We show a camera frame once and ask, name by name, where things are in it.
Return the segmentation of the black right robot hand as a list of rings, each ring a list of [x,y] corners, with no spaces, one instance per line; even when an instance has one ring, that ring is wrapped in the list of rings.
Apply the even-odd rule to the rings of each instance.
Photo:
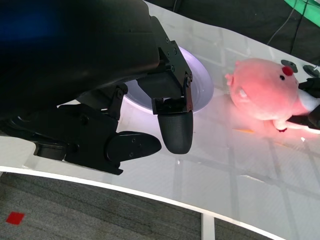
[[[298,85],[298,98],[292,116],[287,120],[289,128],[320,134],[320,78],[307,78]]]

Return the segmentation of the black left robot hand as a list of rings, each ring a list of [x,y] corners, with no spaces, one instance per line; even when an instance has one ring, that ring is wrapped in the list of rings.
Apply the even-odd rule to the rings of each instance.
[[[150,97],[161,139],[117,132],[127,82]],[[0,134],[34,154],[120,175],[162,146],[189,152],[193,74],[141,0],[3,0]]]

